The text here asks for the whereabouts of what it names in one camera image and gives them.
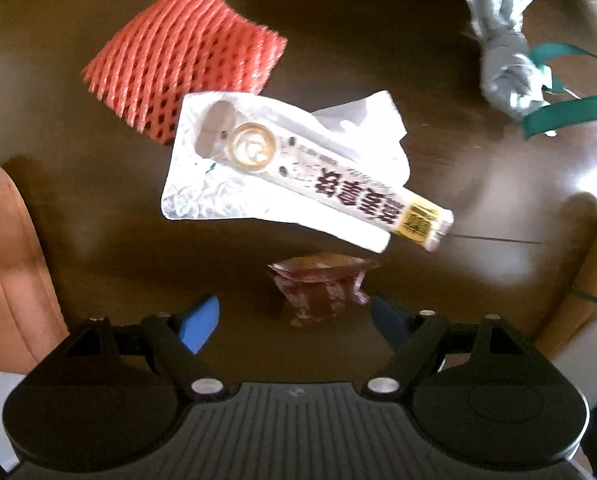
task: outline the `foam fruit net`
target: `foam fruit net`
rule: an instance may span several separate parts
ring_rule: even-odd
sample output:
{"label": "foam fruit net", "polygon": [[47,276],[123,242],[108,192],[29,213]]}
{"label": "foam fruit net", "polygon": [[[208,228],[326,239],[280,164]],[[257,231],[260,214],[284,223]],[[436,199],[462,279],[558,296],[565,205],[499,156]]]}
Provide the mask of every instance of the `foam fruit net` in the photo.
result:
{"label": "foam fruit net", "polygon": [[99,101],[166,144],[185,94],[258,94],[286,43],[224,0],[159,0],[103,47],[83,76]]}

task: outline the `crumpled aluminum foil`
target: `crumpled aluminum foil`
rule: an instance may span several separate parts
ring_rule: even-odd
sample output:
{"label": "crumpled aluminum foil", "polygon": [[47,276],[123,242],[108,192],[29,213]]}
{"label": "crumpled aluminum foil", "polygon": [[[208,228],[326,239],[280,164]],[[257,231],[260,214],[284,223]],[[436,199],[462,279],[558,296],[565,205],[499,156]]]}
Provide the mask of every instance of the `crumpled aluminum foil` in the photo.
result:
{"label": "crumpled aluminum foil", "polygon": [[520,121],[546,106],[544,74],[527,57],[521,29],[532,0],[466,0],[482,46],[481,91],[488,102]]}

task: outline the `metal screw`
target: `metal screw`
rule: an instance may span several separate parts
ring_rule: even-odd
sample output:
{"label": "metal screw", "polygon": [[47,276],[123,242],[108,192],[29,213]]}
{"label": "metal screw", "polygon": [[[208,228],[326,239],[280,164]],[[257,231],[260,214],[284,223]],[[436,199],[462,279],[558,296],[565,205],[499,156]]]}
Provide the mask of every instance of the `metal screw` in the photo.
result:
{"label": "metal screw", "polygon": [[368,388],[375,394],[393,394],[401,385],[391,377],[374,377],[368,381]]}
{"label": "metal screw", "polygon": [[214,395],[219,393],[222,389],[223,383],[218,379],[212,379],[211,377],[198,379],[192,383],[192,390],[199,395]]}

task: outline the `small brown wrapper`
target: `small brown wrapper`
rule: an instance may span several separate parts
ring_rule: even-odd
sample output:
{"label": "small brown wrapper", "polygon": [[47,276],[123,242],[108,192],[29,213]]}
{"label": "small brown wrapper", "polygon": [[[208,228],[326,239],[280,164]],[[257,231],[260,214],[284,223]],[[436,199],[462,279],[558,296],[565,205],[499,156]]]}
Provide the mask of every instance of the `small brown wrapper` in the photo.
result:
{"label": "small brown wrapper", "polygon": [[370,298],[361,283],[365,273],[378,266],[375,260],[319,253],[269,267],[287,298],[283,317],[290,318],[294,326],[305,326],[335,317],[350,306],[367,304]]}

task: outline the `orange chair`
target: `orange chair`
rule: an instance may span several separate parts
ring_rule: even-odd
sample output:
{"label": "orange chair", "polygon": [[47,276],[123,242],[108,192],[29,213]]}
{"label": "orange chair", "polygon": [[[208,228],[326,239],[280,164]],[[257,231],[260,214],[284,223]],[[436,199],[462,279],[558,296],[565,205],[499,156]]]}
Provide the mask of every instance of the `orange chair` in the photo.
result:
{"label": "orange chair", "polygon": [[29,373],[67,335],[30,215],[0,168],[0,371]]}
{"label": "orange chair", "polygon": [[597,319],[597,239],[562,303],[541,329],[534,345],[553,359],[588,323]]}

